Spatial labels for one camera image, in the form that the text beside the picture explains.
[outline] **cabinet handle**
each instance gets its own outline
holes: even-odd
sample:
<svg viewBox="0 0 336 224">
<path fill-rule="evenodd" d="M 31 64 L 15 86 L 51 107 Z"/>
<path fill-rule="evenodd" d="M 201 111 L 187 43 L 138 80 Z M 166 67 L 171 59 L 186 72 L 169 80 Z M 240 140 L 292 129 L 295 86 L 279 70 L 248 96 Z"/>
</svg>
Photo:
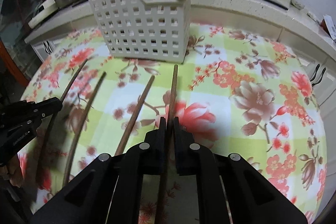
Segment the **cabinet handle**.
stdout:
<svg viewBox="0 0 336 224">
<path fill-rule="evenodd" d="M 50 51 L 50 53 L 53 52 L 52 48 L 50 47 L 49 41 L 47 40 L 47 44 L 48 44 L 48 50 Z"/>
<path fill-rule="evenodd" d="M 316 66 L 316 68 L 315 68 L 315 73 L 314 73 L 313 77 L 310 79 L 310 82 L 311 82 L 311 81 L 314 81 L 314 79 L 315 79 L 315 77 L 316 77 L 316 74 L 317 74 L 317 71 L 319 70 L 319 68 L 320 68 L 320 64 L 317 64 L 317 66 Z"/>
<path fill-rule="evenodd" d="M 313 83 L 311 86 L 315 86 L 315 85 L 321 83 L 322 78 L 323 78 L 323 75 L 324 75 L 324 73 L 326 72 L 326 70 L 327 70 L 327 68 L 324 68 L 324 69 L 323 69 L 320 80 L 319 80 L 317 83 Z"/>
</svg>

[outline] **floral tablecloth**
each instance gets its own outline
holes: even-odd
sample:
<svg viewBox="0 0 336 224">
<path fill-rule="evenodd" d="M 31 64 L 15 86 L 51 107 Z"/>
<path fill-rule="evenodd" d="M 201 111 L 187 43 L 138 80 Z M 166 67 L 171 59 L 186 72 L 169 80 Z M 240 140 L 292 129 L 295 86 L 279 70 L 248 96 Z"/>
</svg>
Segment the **floral tablecloth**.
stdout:
<svg viewBox="0 0 336 224">
<path fill-rule="evenodd" d="M 66 97 L 36 177 L 49 119 L 19 153 L 33 212 L 62 187 L 73 132 L 103 71 L 107 76 L 79 138 L 71 178 L 100 153 L 114 155 L 151 75 L 155 81 L 126 149 L 142 142 L 160 117 L 167 116 L 173 64 L 115 59 L 97 28 L 65 38 L 37 71 L 22 99 L 39 102 L 60 97 L 86 58 L 89 61 Z M 289 47 L 241 30 L 192 24 L 187 56 L 178 68 L 176 115 L 195 141 L 214 153 L 239 153 L 312 222 L 325 185 L 326 139 L 310 81 Z M 144 178 L 141 224 L 154 222 L 158 182 L 158 177 Z M 195 177 L 179 177 L 170 170 L 165 205 L 167 223 L 198 223 Z"/>
</svg>

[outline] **kitchen counter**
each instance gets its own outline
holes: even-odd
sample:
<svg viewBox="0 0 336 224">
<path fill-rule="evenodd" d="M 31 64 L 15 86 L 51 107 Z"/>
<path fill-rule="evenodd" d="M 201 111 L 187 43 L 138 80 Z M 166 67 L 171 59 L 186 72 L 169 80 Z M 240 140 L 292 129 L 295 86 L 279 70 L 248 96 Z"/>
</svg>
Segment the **kitchen counter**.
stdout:
<svg viewBox="0 0 336 224">
<path fill-rule="evenodd" d="M 192 0 L 192 10 L 193 8 L 215 9 L 217 11 L 220 9 L 232 14 L 252 17 L 268 23 L 271 27 L 280 28 L 280 30 L 285 29 L 308 40 L 333 60 L 336 60 L 336 45 L 330 36 L 306 15 L 305 9 L 299 11 L 294 7 L 290 7 L 289 10 L 286 11 L 264 0 Z M 55 32 L 55 29 L 58 27 L 67 26 L 67 29 L 69 29 L 69 25 L 67 24 L 71 24 L 85 17 L 89 18 L 91 15 L 93 15 L 93 13 L 88 2 L 80 4 L 75 8 L 68 7 L 33 30 L 31 34 L 25 38 L 25 42 L 33 44 L 43 39 L 48 39 L 59 34 L 59 30 Z M 257 27 L 251 31 L 255 32 L 257 30 L 260 31 L 260 28 Z"/>
</svg>

